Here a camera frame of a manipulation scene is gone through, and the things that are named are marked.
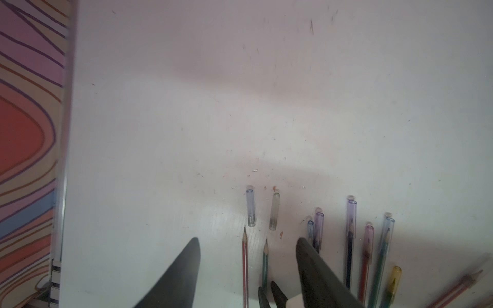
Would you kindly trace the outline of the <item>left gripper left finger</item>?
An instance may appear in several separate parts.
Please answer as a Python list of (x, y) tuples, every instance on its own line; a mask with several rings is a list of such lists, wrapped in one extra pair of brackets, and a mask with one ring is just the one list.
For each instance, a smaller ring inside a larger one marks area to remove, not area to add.
[(200, 257), (200, 243), (194, 237), (135, 308), (192, 307)]

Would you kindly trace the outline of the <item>clear grey pencil cap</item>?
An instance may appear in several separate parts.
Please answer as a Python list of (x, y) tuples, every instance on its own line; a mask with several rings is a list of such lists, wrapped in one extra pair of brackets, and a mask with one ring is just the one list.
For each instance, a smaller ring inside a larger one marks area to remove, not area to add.
[(276, 186), (273, 187), (273, 197), (272, 197), (272, 206), (270, 212), (270, 222), (269, 229), (271, 231), (275, 231), (277, 229), (277, 221), (279, 215), (279, 206), (281, 202), (281, 194)]

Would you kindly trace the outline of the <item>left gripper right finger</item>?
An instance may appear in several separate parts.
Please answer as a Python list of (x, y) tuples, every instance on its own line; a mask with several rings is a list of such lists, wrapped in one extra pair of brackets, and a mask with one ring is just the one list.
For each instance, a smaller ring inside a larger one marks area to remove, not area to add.
[(296, 243), (296, 259), (304, 307), (363, 306), (303, 237)]

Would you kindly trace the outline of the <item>dark blue pencil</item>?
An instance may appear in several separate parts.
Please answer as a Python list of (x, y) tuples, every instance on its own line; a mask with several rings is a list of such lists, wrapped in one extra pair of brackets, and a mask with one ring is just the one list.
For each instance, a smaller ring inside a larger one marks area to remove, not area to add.
[(308, 217), (308, 221), (307, 221), (307, 240), (309, 242), (309, 244), (313, 244), (313, 237), (314, 237), (314, 229), (315, 229), (315, 222), (313, 221), (313, 218), (312, 217)]

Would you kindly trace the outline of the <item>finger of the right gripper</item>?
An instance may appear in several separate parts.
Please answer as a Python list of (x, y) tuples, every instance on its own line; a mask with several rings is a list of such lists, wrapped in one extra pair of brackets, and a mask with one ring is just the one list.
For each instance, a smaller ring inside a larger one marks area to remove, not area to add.
[(270, 308), (270, 303), (262, 287), (258, 287), (258, 300), (260, 308)]
[(270, 283), (270, 287), (272, 290), (272, 296), (274, 302), (276, 303), (277, 308), (286, 308), (286, 303), (288, 301), (287, 296), (282, 292), (280, 287), (277, 285), (275, 281)]

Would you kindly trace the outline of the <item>clear blue pencil cap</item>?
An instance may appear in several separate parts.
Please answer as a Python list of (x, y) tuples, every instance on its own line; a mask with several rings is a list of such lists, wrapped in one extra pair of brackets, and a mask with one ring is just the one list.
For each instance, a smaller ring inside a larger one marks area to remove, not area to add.
[(256, 224), (256, 212), (255, 212), (255, 197), (254, 188), (252, 186), (246, 187), (246, 206), (247, 206), (247, 221), (249, 227), (255, 227)]

